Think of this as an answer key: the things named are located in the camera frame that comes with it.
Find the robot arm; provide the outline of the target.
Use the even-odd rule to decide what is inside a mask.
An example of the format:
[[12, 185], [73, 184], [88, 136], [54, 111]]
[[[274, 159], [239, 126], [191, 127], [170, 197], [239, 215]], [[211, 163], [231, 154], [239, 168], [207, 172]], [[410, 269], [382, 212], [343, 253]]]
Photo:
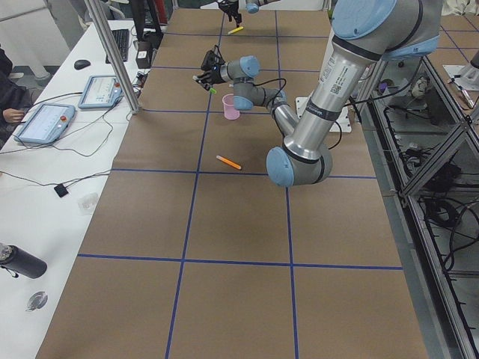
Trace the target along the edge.
[[[277, 2], [277, 0], [245, 0], [245, 8], [248, 13], [257, 13], [260, 7], [273, 2]], [[240, 3], [238, 0], [222, 0], [216, 3], [219, 9], [228, 16], [229, 22], [234, 21], [237, 27], [242, 24], [242, 15], [239, 12]]]
[[249, 55], [225, 61], [211, 49], [194, 78], [205, 90], [232, 83], [234, 108], [266, 108], [283, 135], [266, 157], [269, 178], [282, 187], [323, 181], [332, 156], [323, 143], [359, 83], [365, 69], [379, 60], [404, 59], [433, 52], [439, 43], [442, 1], [338, 1], [332, 12], [332, 53], [324, 61], [318, 86], [301, 116], [279, 89], [254, 83], [260, 65]]

